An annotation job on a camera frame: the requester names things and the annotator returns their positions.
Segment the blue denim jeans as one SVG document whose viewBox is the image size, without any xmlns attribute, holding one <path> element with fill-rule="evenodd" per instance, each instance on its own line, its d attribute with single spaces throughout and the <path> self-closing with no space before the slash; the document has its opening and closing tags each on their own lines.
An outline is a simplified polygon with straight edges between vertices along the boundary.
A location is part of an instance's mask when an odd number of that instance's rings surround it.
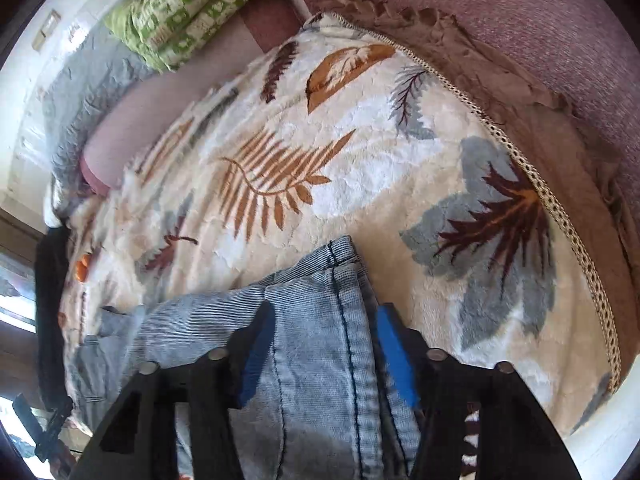
<svg viewBox="0 0 640 480">
<path fill-rule="evenodd" d="M 274 341 L 255 395 L 231 415 L 247 478 L 406 478 L 420 432 L 386 373 L 378 303 L 348 236 L 241 289 L 104 308 L 66 367 L 79 420 L 96 429 L 142 363 L 192 363 L 263 301 L 276 310 Z"/>
</svg>

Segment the orange tangerine front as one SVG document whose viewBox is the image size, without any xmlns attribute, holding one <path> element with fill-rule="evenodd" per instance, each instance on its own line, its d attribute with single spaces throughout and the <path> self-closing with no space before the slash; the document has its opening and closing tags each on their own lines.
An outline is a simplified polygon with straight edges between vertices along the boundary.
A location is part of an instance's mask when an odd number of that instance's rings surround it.
<svg viewBox="0 0 640 480">
<path fill-rule="evenodd" d="M 89 268 L 91 264 L 92 253 L 87 252 L 85 255 L 82 255 L 75 264 L 75 278 L 78 282 L 83 283 L 88 276 Z"/>
</svg>

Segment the black garment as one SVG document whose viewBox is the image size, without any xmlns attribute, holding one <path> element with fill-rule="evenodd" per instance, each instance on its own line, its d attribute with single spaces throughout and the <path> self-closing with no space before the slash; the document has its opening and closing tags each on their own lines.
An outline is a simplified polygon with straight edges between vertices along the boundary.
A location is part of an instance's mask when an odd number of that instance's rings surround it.
<svg viewBox="0 0 640 480">
<path fill-rule="evenodd" d="M 54 412 L 67 399 L 64 338 L 58 315 L 70 264 L 66 226 L 50 229 L 36 247 L 35 295 L 37 372 L 44 408 Z"/>
</svg>

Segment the leaf pattern cream blanket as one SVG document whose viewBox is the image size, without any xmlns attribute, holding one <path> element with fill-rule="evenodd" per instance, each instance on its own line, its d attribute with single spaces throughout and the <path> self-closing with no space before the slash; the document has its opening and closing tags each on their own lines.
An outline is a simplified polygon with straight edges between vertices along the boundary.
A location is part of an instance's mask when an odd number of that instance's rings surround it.
<svg viewBox="0 0 640 480">
<path fill-rule="evenodd" d="M 228 292 L 348 236 L 376 301 L 465 364 L 511 362 L 562 437 L 620 383 L 596 257 L 469 91 L 415 48 L 321 14 L 190 103 L 72 219 L 66 367 L 104 308 Z"/>
</svg>

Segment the grey quilted pillow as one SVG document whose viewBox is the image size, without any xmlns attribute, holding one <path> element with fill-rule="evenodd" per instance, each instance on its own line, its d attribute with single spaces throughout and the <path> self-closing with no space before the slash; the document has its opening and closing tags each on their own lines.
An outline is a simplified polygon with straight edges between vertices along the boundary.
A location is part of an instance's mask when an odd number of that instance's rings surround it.
<svg viewBox="0 0 640 480">
<path fill-rule="evenodd" d="M 100 121 L 132 86 L 155 74 L 103 24 L 66 58 L 42 100 L 52 174 L 64 192 L 80 188 L 80 155 Z"/>
</svg>

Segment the green white folded blanket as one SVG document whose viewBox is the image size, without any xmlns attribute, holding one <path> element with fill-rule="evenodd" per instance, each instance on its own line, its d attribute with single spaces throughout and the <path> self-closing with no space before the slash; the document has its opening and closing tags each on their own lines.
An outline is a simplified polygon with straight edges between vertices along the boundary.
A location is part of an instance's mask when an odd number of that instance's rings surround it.
<svg viewBox="0 0 640 480">
<path fill-rule="evenodd" d="M 250 0 L 124 0 L 108 30 L 158 72 L 176 70 Z"/>
</svg>

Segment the window frame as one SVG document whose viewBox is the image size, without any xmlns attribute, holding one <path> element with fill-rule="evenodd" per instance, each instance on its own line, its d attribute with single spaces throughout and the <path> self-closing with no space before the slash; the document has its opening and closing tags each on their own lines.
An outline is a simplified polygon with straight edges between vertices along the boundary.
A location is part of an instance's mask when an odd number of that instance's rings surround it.
<svg viewBox="0 0 640 480">
<path fill-rule="evenodd" d="M 42 234 L 1 211 L 1 396 L 20 393 L 44 408 L 37 366 L 35 326 L 36 248 Z"/>
</svg>

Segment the beige wall switch plate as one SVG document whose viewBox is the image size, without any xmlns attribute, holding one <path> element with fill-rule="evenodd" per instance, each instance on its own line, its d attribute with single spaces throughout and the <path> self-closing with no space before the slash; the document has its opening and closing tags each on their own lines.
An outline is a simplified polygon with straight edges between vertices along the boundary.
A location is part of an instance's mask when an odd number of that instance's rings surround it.
<svg viewBox="0 0 640 480">
<path fill-rule="evenodd" d="M 58 23 L 61 21 L 61 15 L 55 10 L 52 10 L 47 15 L 40 29 L 36 33 L 34 40 L 32 40 L 32 48 L 39 52 L 46 41 L 53 35 L 55 29 L 58 27 Z"/>
</svg>

